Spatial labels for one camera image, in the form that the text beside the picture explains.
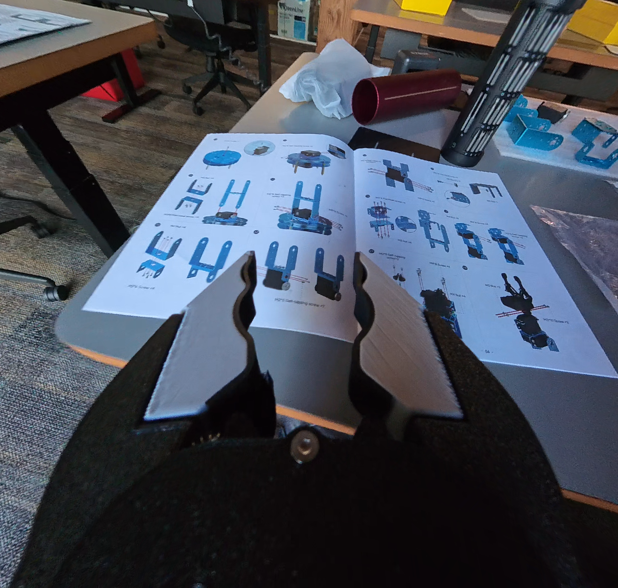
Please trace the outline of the printed cardboard box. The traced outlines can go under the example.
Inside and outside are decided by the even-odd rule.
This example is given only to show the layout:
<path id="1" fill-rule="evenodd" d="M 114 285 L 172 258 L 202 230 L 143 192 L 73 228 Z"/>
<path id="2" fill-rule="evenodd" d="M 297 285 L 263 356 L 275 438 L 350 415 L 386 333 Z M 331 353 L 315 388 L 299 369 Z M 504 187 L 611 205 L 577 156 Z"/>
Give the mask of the printed cardboard box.
<path id="1" fill-rule="evenodd" d="M 306 41 L 310 20 L 310 0 L 279 0 L 277 4 L 277 35 Z"/>

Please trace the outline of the printed paper sheet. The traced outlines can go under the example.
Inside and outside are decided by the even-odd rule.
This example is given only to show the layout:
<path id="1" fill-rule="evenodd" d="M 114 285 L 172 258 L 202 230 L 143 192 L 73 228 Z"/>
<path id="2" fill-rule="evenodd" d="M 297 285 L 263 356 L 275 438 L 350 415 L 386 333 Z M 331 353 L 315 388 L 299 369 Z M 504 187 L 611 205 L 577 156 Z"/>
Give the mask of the printed paper sheet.
<path id="1" fill-rule="evenodd" d="M 88 19 L 1 4 L 1 45 L 89 23 Z"/>

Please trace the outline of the grey desk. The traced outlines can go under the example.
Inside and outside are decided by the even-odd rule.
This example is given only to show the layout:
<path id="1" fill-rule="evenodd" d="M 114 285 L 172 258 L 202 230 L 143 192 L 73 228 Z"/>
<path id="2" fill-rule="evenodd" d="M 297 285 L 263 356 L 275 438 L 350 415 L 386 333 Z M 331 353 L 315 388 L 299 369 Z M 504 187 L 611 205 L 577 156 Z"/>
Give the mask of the grey desk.
<path id="1" fill-rule="evenodd" d="M 272 130 L 326 132 L 348 141 L 354 123 L 322 117 L 313 106 L 293 107 L 280 94 L 284 81 L 316 57 L 303 53 L 282 74 L 235 132 Z M 617 217 L 617 194 L 604 177 L 504 157 L 486 151 L 479 168 L 497 172 L 607 355 L 617 357 L 617 314 L 585 270 L 530 208 Z M 112 263 L 109 260 L 69 301 L 56 322 L 56 335 L 93 360 L 121 367 L 142 347 L 160 320 L 82 311 L 83 303 Z M 560 484 L 569 497 L 595 503 L 617 501 L 617 381 L 598 376 L 537 371 L 505 365 L 490 369 L 533 426 Z"/>

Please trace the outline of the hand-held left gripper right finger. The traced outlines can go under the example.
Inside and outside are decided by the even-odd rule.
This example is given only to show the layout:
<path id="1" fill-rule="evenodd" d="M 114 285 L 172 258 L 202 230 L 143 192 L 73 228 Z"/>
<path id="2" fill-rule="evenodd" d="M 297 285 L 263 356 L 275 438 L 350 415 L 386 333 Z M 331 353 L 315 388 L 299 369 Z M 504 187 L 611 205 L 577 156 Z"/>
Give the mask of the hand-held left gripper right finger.
<path id="1" fill-rule="evenodd" d="M 462 408 L 418 302 L 373 261 L 356 252 L 349 396 L 362 425 L 400 439 L 415 417 L 462 419 Z"/>

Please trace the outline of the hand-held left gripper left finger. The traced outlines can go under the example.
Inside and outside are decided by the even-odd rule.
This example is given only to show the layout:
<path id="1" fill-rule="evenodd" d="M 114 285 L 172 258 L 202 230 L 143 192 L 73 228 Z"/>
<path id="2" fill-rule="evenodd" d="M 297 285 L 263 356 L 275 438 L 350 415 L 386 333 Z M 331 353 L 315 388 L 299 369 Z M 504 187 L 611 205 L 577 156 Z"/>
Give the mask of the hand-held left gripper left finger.
<path id="1" fill-rule="evenodd" d="M 200 414 L 229 383 L 260 375 L 248 328 L 255 316 L 255 252 L 245 252 L 185 308 L 145 419 Z"/>

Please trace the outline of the red metal tube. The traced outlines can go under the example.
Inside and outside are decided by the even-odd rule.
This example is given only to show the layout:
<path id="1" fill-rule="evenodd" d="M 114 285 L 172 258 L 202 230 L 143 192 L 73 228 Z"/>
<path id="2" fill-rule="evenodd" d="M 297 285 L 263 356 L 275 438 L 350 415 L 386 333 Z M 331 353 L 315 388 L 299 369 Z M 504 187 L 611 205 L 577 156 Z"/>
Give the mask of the red metal tube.
<path id="1" fill-rule="evenodd" d="M 352 113 L 363 126 L 448 107 L 462 80 L 453 69 L 411 72 L 363 79 L 351 98 Z"/>

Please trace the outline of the blue box-shaped bracket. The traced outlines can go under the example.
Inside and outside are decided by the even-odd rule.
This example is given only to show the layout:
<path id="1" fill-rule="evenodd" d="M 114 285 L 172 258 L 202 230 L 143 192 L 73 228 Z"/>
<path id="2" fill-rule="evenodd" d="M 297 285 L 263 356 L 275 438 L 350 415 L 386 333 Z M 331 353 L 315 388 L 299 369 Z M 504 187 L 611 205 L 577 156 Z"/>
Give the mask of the blue box-shaped bracket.
<path id="1" fill-rule="evenodd" d="M 542 151 L 552 151 L 564 141 L 564 137 L 549 131 L 552 122 L 518 114 L 507 127 L 507 133 L 515 145 Z"/>
<path id="2" fill-rule="evenodd" d="M 515 100 L 513 107 L 506 114 L 504 121 L 512 122 L 516 116 L 524 116 L 526 118 L 538 118 L 538 111 L 528 107 L 528 99 L 519 95 Z"/>

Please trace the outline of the crumpled white tissue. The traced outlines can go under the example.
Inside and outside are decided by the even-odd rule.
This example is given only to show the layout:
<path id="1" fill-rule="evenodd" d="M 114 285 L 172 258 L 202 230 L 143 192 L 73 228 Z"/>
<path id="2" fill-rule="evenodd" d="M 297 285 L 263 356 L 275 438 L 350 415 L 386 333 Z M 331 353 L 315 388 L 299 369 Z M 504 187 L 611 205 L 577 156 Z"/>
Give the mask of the crumpled white tissue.
<path id="1" fill-rule="evenodd" d="M 338 38 L 283 83 L 280 93 L 296 103 L 313 101 L 323 116 L 342 119 L 352 113 L 351 96 L 360 80 L 389 74 L 389 68 L 370 64 L 350 43 Z"/>

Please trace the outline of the dark grey device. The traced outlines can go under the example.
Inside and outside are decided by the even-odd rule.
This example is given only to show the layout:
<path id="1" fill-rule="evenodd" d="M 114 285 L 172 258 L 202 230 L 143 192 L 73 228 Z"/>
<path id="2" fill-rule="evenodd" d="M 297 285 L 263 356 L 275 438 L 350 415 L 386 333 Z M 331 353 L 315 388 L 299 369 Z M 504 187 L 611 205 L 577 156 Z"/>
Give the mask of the dark grey device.
<path id="1" fill-rule="evenodd" d="M 392 68 L 392 75 L 410 72 L 460 70 L 465 56 L 450 51 L 399 50 Z"/>

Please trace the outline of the black office chair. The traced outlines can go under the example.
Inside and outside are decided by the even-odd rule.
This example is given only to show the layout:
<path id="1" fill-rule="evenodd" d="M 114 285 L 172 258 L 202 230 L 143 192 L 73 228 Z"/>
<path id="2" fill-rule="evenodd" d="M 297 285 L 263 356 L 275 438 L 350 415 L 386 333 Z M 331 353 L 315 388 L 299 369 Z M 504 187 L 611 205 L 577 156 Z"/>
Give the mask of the black office chair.
<path id="1" fill-rule="evenodd" d="M 220 88 L 222 93 L 230 90 L 234 96 L 243 102 L 247 110 L 251 108 L 251 104 L 236 86 L 236 82 L 248 86 L 252 86 L 253 82 L 241 75 L 228 72 L 223 60 L 231 60 L 236 51 L 257 51 L 258 45 L 252 29 L 204 23 L 203 21 L 175 15 L 167 18 L 164 22 L 164 28 L 168 36 L 205 56 L 205 74 L 189 77 L 182 81 L 182 91 L 186 95 L 192 93 L 192 83 L 206 81 L 206 84 L 192 100 L 192 110 L 196 115 L 201 116 L 204 112 L 199 102 L 217 87 Z"/>

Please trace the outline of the open instruction booklet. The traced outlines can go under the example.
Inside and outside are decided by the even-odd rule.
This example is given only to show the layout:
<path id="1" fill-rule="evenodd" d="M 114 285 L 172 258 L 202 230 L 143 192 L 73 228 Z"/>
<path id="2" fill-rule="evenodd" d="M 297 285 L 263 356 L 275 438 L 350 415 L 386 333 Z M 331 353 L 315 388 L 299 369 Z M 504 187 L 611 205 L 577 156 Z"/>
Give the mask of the open instruction booklet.
<path id="1" fill-rule="evenodd" d="M 256 327 L 351 343 L 359 251 L 485 362 L 617 378 L 497 174 L 324 135 L 206 136 L 84 309 L 167 318 L 246 251 Z"/>

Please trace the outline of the grey chair base leg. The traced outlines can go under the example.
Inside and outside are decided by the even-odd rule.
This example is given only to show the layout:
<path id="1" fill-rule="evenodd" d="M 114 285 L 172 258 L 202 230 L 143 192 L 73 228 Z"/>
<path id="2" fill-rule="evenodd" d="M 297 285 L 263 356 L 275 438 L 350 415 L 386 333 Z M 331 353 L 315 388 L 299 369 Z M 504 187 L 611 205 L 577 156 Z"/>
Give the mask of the grey chair base leg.
<path id="1" fill-rule="evenodd" d="M 26 215 L 12 220 L 1 222 L 1 235 L 9 233 L 19 227 L 29 226 L 37 238 L 42 239 L 51 235 L 51 232 L 39 223 L 33 216 Z M 69 288 L 65 285 L 58 285 L 52 279 L 45 276 L 32 275 L 19 271 L 1 268 L 1 279 L 9 281 L 19 281 L 22 283 L 34 283 L 44 286 L 44 297 L 49 301 L 64 301 L 69 296 Z"/>

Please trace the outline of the black slotted tube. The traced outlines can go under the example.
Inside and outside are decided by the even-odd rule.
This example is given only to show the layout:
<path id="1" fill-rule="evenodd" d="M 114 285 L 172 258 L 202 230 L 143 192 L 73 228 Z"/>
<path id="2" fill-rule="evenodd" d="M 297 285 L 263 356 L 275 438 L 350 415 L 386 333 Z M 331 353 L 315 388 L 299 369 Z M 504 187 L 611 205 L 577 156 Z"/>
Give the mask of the black slotted tube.
<path id="1" fill-rule="evenodd" d="M 498 127 L 586 0 L 520 0 L 441 150 L 474 167 Z"/>

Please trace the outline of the wooden post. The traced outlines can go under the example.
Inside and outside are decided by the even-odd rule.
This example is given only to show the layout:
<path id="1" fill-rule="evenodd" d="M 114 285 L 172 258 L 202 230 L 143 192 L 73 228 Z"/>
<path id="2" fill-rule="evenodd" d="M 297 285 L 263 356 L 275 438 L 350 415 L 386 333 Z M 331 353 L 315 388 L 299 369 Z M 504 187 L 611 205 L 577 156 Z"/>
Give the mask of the wooden post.
<path id="1" fill-rule="evenodd" d="M 358 0 L 320 0 L 318 39 L 319 53 L 331 41 L 344 38 L 351 44 L 356 41 L 359 22 L 351 19 L 351 9 Z"/>

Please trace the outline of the clear plastic bag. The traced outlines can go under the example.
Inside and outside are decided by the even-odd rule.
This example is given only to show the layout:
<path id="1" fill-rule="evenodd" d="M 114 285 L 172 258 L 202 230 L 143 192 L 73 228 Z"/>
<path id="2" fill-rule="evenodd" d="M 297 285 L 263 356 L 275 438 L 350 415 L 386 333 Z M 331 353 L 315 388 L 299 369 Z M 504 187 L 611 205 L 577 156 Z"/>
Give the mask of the clear plastic bag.
<path id="1" fill-rule="evenodd" d="M 531 206 L 617 311 L 617 221 Z"/>

